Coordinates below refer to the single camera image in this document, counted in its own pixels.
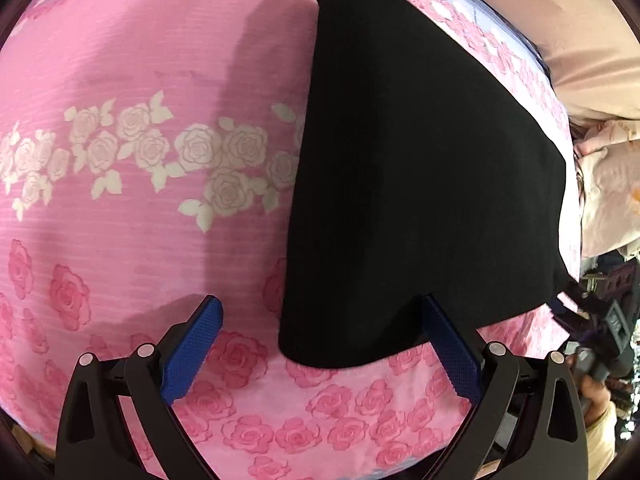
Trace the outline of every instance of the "rose print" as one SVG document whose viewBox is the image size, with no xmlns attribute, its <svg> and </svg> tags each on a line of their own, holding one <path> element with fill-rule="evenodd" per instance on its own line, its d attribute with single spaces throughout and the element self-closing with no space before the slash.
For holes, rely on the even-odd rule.
<svg viewBox="0 0 640 480">
<path fill-rule="evenodd" d="M 107 342 L 99 335 L 93 334 L 89 338 L 89 346 L 86 348 L 86 351 L 95 354 L 100 361 L 113 359 L 113 352 L 111 352 Z"/>
<path fill-rule="evenodd" d="M 458 405 L 458 412 L 462 417 L 466 417 L 466 414 L 471 410 L 471 402 L 465 397 L 460 398 L 460 404 Z"/>
<path fill-rule="evenodd" d="M 0 342 L 14 337 L 14 308 L 0 292 Z"/>
<path fill-rule="evenodd" d="M 180 401 L 174 402 L 171 409 L 174 410 L 175 416 L 180 419 L 184 431 L 187 432 L 194 444 L 206 442 L 213 436 L 209 429 L 209 423 L 198 416 L 194 416 Z"/>
<path fill-rule="evenodd" d="M 136 165 L 142 170 L 157 166 L 168 152 L 169 142 L 158 130 L 149 130 L 138 141 Z"/>
<path fill-rule="evenodd" d="M 148 462 L 153 458 L 154 452 L 151 449 L 151 444 L 149 444 L 149 440 L 146 438 L 143 431 L 131 430 L 131 439 L 136 447 L 136 451 L 144 462 Z"/>
<path fill-rule="evenodd" d="M 262 288 L 262 303 L 269 312 L 280 314 L 284 296 L 284 277 L 287 271 L 287 259 L 278 258 Z"/>
<path fill-rule="evenodd" d="M 69 377 L 51 359 L 44 364 L 44 378 L 50 386 L 60 392 L 66 392 L 69 384 Z"/>
<path fill-rule="evenodd" d="M 78 330 L 91 319 L 89 287 L 80 276 L 57 264 L 49 287 L 49 306 L 55 310 L 67 330 Z"/>
<path fill-rule="evenodd" d="M 385 410 L 380 413 L 378 421 L 369 430 L 371 439 L 382 446 L 400 436 L 404 431 L 406 421 L 403 412 Z"/>
<path fill-rule="evenodd" d="M 423 458 L 440 449 L 443 444 L 444 436 L 441 430 L 424 428 L 418 433 L 418 444 L 414 447 L 412 455 L 416 458 Z"/>
<path fill-rule="evenodd" d="M 422 358 L 429 367 L 435 366 L 440 362 L 431 343 L 425 343 L 424 345 L 422 345 Z"/>
<path fill-rule="evenodd" d="M 420 431 L 431 421 L 435 413 L 431 399 L 418 399 L 406 416 L 406 424 L 411 431 Z"/>
<path fill-rule="evenodd" d="M 320 427 L 315 422 L 290 418 L 275 433 L 276 444 L 287 454 L 297 454 L 317 446 L 322 441 Z"/>
<path fill-rule="evenodd" d="M 30 208 L 40 199 L 40 174 L 30 171 L 24 179 L 22 186 L 22 205 L 25 209 Z"/>
<path fill-rule="evenodd" d="M 267 166 L 267 174 L 278 189 L 292 186 L 297 171 L 298 158 L 287 152 L 277 152 Z"/>
<path fill-rule="evenodd" d="M 411 453 L 411 446 L 404 442 L 387 442 L 376 455 L 376 465 L 380 469 L 389 469 L 402 462 Z"/>
<path fill-rule="evenodd" d="M 102 131 L 89 143 L 86 161 L 92 173 L 107 171 L 118 152 L 118 139 L 107 131 Z"/>
<path fill-rule="evenodd" d="M 414 368 L 420 362 L 420 348 L 413 347 L 387 358 L 394 375 L 401 375 Z"/>
<path fill-rule="evenodd" d="M 222 138 L 206 124 L 192 124 L 174 141 L 178 161 L 187 171 L 216 168 L 222 158 Z"/>
<path fill-rule="evenodd" d="M 0 140 L 0 178 L 5 179 L 14 166 L 14 152 L 11 150 L 11 133 Z"/>
<path fill-rule="evenodd" d="M 231 216 L 244 211 L 254 203 L 254 192 L 249 189 L 249 178 L 231 168 L 218 168 L 209 177 L 204 197 L 213 211 L 220 216 Z"/>
<path fill-rule="evenodd" d="M 22 330 L 33 352 L 36 354 L 46 354 L 49 351 L 44 330 L 33 315 L 33 312 L 28 308 L 25 308 L 22 314 Z"/>
<path fill-rule="evenodd" d="M 53 132 L 43 132 L 42 130 L 36 131 L 36 139 L 38 143 L 34 152 L 34 170 L 40 171 L 42 168 L 47 167 L 47 163 L 51 158 L 53 152 L 53 141 L 56 139 L 56 134 Z"/>
<path fill-rule="evenodd" d="M 125 108 L 118 115 L 116 134 L 121 139 L 131 142 L 136 140 L 144 132 L 151 122 L 149 108 L 145 104 L 139 104 L 131 108 Z"/>
<path fill-rule="evenodd" d="M 34 171 L 36 145 L 31 139 L 23 139 L 15 150 L 14 168 L 17 176 Z"/>
<path fill-rule="evenodd" d="M 296 385 L 300 388 L 313 388 L 319 384 L 330 381 L 338 370 L 322 370 L 320 368 L 310 368 L 308 366 L 299 365 L 293 361 L 285 364 L 285 369 L 289 377 L 291 377 Z"/>
<path fill-rule="evenodd" d="M 264 162 L 267 132 L 242 124 L 229 133 L 222 143 L 226 161 L 237 169 L 260 166 Z"/>
<path fill-rule="evenodd" d="M 2 362 L 12 364 L 15 363 L 15 358 L 9 345 L 3 339 L 0 339 L 0 363 Z"/>
<path fill-rule="evenodd" d="M 331 384 L 308 402 L 306 410 L 314 418 L 343 418 L 349 411 L 350 399 L 350 389 Z"/>
<path fill-rule="evenodd" d="M 289 463 L 276 462 L 267 456 L 257 456 L 254 464 L 249 466 L 248 473 L 255 480 L 278 480 L 291 471 Z"/>
<path fill-rule="evenodd" d="M 424 394 L 428 399 L 437 399 L 450 388 L 452 388 L 452 386 L 447 377 L 447 373 L 444 371 L 444 368 L 439 368 L 427 383 Z"/>
<path fill-rule="evenodd" d="M 393 390 L 386 387 L 385 381 L 373 381 L 369 388 L 356 395 L 356 412 L 361 415 L 379 415 L 393 396 Z"/>
<path fill-rule="evenodd" d="M 241 416 L 222 425 L 222 443 L 247 453 L 266 453 L 273 441 L 273 430 L 258 415 Z"/>
<path fill-rule="evenodd" d="M 66 175 L 66 169 L 69 166 L 70 153 L 62 148 L 56 148 L 51 155 L 51 160 L 47 167 L 49 180 L 55 182 Z"/>
<path fill-rule="evenodd" d="M 193 413 L 205 420 L 220 420 L 236 412 L 233 397 L 207 381 L 196 381 L 186 402 Z"/>
<path fill-rule="evenodd" d="M 348 416 L 339 419 L 329 431 L 326 440 L 336 451 L 346 451 L 364 439 L 369 425 L 359 418 Z"/>
<path fill-rule="evenodd" d="M 207 365 L 229 388 L 242 388 L 267 373 L 266 359 L 266 347 L 255 339 L 223 330 L 209 351 Z"/>
<path fill-rule="evenodd" d="M 72 144 L 84 144 L 100 123 L 100 110 L 92 106 L 76 113 L 71 124 L 69 141 Z"/>
</svg>

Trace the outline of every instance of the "black cloth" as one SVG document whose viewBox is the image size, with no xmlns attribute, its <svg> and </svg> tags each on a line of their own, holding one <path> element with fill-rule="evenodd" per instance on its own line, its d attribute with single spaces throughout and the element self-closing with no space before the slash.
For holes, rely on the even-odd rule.
<svg viewBox="0 0 640 480">
<path fill-rule="evenodd" d="M 478 328 L 545 303 L 565 162 L 406 0 L 318 0 L 279 346 L 319 368 L 425 341 L 420 297 Z"/>
</svg>

